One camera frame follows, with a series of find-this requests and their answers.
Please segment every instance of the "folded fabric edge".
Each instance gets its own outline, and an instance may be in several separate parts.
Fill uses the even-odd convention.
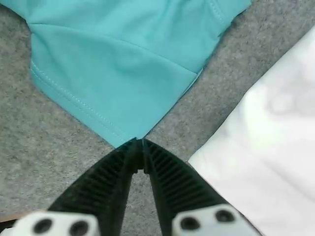
[[[79,107],[70,101],[64,94],[57,91],[50,84],[45,82],[41,75],[36,72],[36,68],[31,68],[31,78],[34,84],[52,101],[61,106],[64,110],[69,112],[72,116],[77,118],[80,122],[85,124],[91,130],[93,130],[100,137],[104,138],[112,146],[119,147],[121,144],[129,141],[133,137],[126,137],[125,134],[113,131],[110,125],[100,122],[94,114],[84,107]]]

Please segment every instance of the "stitching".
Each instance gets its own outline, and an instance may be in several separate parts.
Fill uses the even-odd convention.
[[[53,27],[59,27],[59,28],[66,28],[66,29],[69,29],[69,30],[80,31],[80,29],[72,28],[72,27],[68,27],[68,26],[59,26],[59,25],[51,25],[51,24],[40,24],[40,23],[31,23],[31,24],[30,24],[30,29],[31,29],[31,25],[33,25],[33,26],[53,26]],[[172,63],[172,64],[174,64],[174,65],[176,65],[176,66],[178,66],[178,67],[180,67],[180,68],[182,68],[182,69],[184,69],[184,70],[190,72],[190,73],[197,74],[196,72],[189,70],[188,68],[186,68],[186,67],[184,67],[184,66],[178,64],[177,62],[172,61],[172,60],[170,60],[170,59],[168,59],[168,58],[166,58],[166,57],[164,57],[164,56],[161,56],[161,55],[158,54],[158,53],[152,52],[151,50],[149,50],[149,49],[147,49],[147,48],[144,48],[144,47],[142,47],[142,46],[139,46],[139,45],[137,45],[137,44],[135,44],[135,43],[132,43],[132,42],[129,42],[129,41],[120,39],[120,38],[116,38],[116,37],[111,36],[111,35],[109,35],[109,34],[99,35],[99,34],[96,34],[95,32],[90,32],[90,31],[86,31],[86,30],[83,30],[82,32],[83,32],[83,33],[86,33],[86,34],[88,33],[88,34],[97,35],[97,36],[100,36],[100,37],[110,38],[110,39],[112,39],[112,40],[116,40],[116,41],[120,41],[120,42],[129,44],[129,45],[132,45],[133,47],[137,47],[137,48],[139,48],[139,49],[141,49],[141,50],[143,50],[143,51],[146,51],[146,52],[148,52],[148,53],[150,53],[150,54],[152,54],[152,55],[154,55],[154,56],[156,56],[156,57],[159,57],[159,58],[161,58],[161,59],[163,59],[163,60],[166,60],[166,61],[168,61],[168,62],[170,62],[170,63]]]
[[[210,5],[211,5],[211,7],[213,8],[213,10],[215,11],[215,13],[216,13],[216,15],[218,16],[218,18],[220,19],[220,21],[221,21],[223,24],[225,24],[225,20],[223,19],[222,14],[220,14],[219,8],[216,6],[216,4],[215,4],[212,0],[210,0]]]
[[[31,68],[31,71],[33,72],[33,74],[43,83],[45,83],[46,85],[48,85],[49,87],[51,87],[52,89],[54,89],[50,84],[48,84],[47,82],[45,82],[42,78],[40,78],[37,73]],[[74,105],[76,108],[78,108],[83,114],[85,114],[87,117],[89,117],[90,119],[94,119],[92,116],[90,116],[89,114],[86,114],[80,107],[78,107],[77,105],[75,105],[72,101],[70,101],[67,97],[65,97],[63,94],[61,94],[60,92],[58,92],[56,89],[54,89],[59,95],[61,95],[62,97],[64,97],[67,101],[69,101],[72,105]],[[115,136],[117,136],[121,141],[124,141],[119,135],[117,135],[116,133],[112,132],[111,130],[109,130],[105,125],[103,125],[102,123],[98,122],[101,126],[103,126],[105,129],[107,129],[108,131],[110,131],[111,133],[113,133]]]
[[[121,129],[119,129],[117,126],[115,126],[113,123],[111,123],[109,120],[107,120],[105,117],[103,117],[102,115],[100,115],[98,112],[94,111],[91,107],[89,107],[88,105],[86,105],[84,102],[82,102],[81,100],[79,100],[77,97],[75,97],[73,94],[71,94],[69,91],[61,88],[56,82],[52,81],[44,72],[42,72],[33,62],[33,60],[31,60],[32,65],[45,77],[47,78],[52,84],[54,84],[57,88],[59,88],[61,91],[65,92],[66,94],[68,94],[69,96],[71,96],[73,99],[75,99],[77,102],[79,102],[81,105],[83,105],[84,107],[86,107],[87,109],[89,109],[92,113],[94,113],[95,115],[97,115],[99,118],[101,118],[103,121],[105,121],[106,123],[108,123],[109,125],[111,125],[112,127],[114,127],[115,129],[117,129],[119,132],[121,132],[122,134],[127,135],[129,138],[132,138],[129,134],[123,132]],[[31,71],[34,73],[34,75],[40,79],[41,81],[43,81],[44,83],[47,84],[47,82],[45,82],[42,78],[40,78],[36,72],[31,68]],[[70,101],[68,98],[66,98],[63,94],[59,93],[61,96],[63,96],[65,99],[67,99],[70,103],[72,103],[75,107],[77,107],[79,110],[81,110],[83,113],[85,113],[80,107],[78,107],[77,105],[75,105],[72,101]],[[90,117],[91,119],[95,119],[93,117],[91,117],[88,114],[85,114],[86,116]],[[102,127],[106,128],[108,131],[112,132],[115,136],[117,136],[121,141],[124,141],[124,139],[122,139],[118,134],[116,134],[115,132],[109,130],[106,126],[104,126],[102,123],[100,123]]]

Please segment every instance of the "gray floor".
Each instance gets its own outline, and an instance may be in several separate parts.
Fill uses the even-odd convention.
[[[187,160],[313,24],[314,0],[254,0],[148,138]],[[25,22],[0,6],[0,217],[46,208],[112,149],[31,84],[29,36]],[[133,179],[122,235],[160,235],[143,174]]]

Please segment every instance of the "fabric seam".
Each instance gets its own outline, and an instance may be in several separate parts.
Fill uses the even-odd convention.
[[[98,112],[96,112],[95,110],[93,110],[91,107],[89,107],[87,104],[85,104],[84,102],[82,102],[80,99],[78,99],[76,96],[74,96],[72,93],[70,93],[69,91],[65,90],[64,88],[62,88],[60,85],[58,85],[56,82],[54,82],[52,79],[50,79],[44,72],[42,72],[33,62],[33,60],[31,60],[31,64],[34,66],[35,69],[38,70],[38,72],[40,74],[42,74],[45,78],[47,78],[54,86],[56,86],[58,89],[60,89],[62,92],[65,92],[66,94],[68,94],[69,96],[71,96],[73,99],[75,99],[77,102],[79,102],[81,105],[83,105],[84,107],[86,107],[88,110],[90,110],[92,113],[94,113],[97,117],[101,118],[102,121],[104,121],[105,123],[107,123],[108,125],[112,126],[114,129],[118,130],[119,132],[121,132],[122,134],[127,135],[130,139],[132,138],[129,134],[123,132],[121,129],[119,129],[117,126],[115,126],[112,122],[110,122],[108,119],[106,119],[105,117],[103,117],[101,114],[99,114]],[[78,105],[76,105],[73,101],[71,101],[70,99],[68,99],[64,94],[62,94],[60,91],[58,91],[55,87],[53,87],[52,85],[48,84],[45,80],[43,80],[32,68],[31,71],[33,72],[33,74],[42,82],[46,83],[49,87],[51,87],[52,89],[54,89],[60,96],[62,96],[63,98],[65,98],[66,100],[68,100],[73,106],[75,106],[76,108],[78,108],[79,110],[82,111],[83,114],[85,114],[87,117],[96,120],[102,127],[104,127],[105,129],[107,129],[109,132],[111,132],[112,134],[114,134],[116,137],[118,137],[121,141],[124,141],[124,139],[118,135],[117,133],[115,133],[114,131],[111,131],[108,127],[106,127],[102,122],[99,122],[95,117],[92,117],[91,115],[89,115],[89,112],[84,111],[82,108],[80,108]]]
[[[221,10],[218,4],[214,0],[209,0],[209,2],[215,14],[217,15],[218,19],[221,21],[221,23],[223,23],[223,25],[226,25],[226,21],[224,20],[224,15],[221,13]]]
[[[170,62],[170,63],[172,63],[172,64],[174,64],[174,65],[176,65],[176,66],[178,66],[178,67],[180,67],[180,68],[182,68],[182,69],[184,69],[184,70],[186,70],[186,71],[188,71],[189,73],[193,73],[193,74],[195,74],[195,75],[198,74],[198,73],[196,73],[196,72],[194,72],[194,71],[191,71],[191,70],[187,69],[186,67],[184,67],[184,66],[178,64],[177,62],[174,62],[174,61],[172,61],[172,60],[170,60],[170,59],[168,59],[168,58],[166,58],[166,57],[164,57],[164,56],[162,56],[162,55],[160,55],[160,54],[157,54],[157,53],[155,53],[155,52],[152,52],[151,50],[149,50],[149,49],[147,49],[147,48],[143,48],[142,46],[139,46],[139,45],[134,44],[134,43],[131,43],[131,42],[129,42],[129,41],[126,41],[126,40],[123,40],[123,39],[120,39],[120,38],[111,36],[111,35],[109,35],[109,34],[97,34],[97,33],[95,33],[95,32],[90,32],[90,31],[81,30],[81,29],[77,29],[77,28],[72,28],[72,27],[68,27],[68,26],[52,25],[52,24],[32,24],[32,23],[29,23],[29,25],[30,25],[30,26],[31,26],[31,25],[33,25],[33,26],[53,26],[53,27],[65,28],[65,29],[69,29],[69,30],[82,31],[82,32],[88,33],[88,34],[98,35],[98,36],[100,36],[100,37],[110,38],[110,39],[112,39],[112,40],[120,41],[120,42],[126,43],[126,44],[128,44],[128,45],[131,45],[131,46],[133,46],[133,47],[137,47],[137,48],[139,48],[139,49],[141,49],[141,50],[143,50],[143,51],[146,51],[146,52],[148,52],[148,53],[150,53],[150,54],[152,54],[152,55],[155,55],[156,57],[159,57],[159,58],[161,58],[161,59],[163,59],[163,60],[166,60],[166,61],[168,61],[168,62]]]

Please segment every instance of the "teal cloth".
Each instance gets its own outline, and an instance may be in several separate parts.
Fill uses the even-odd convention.
[[[114,147],[143,138],[250,0],[0,0],[31,30],[31,75]]]

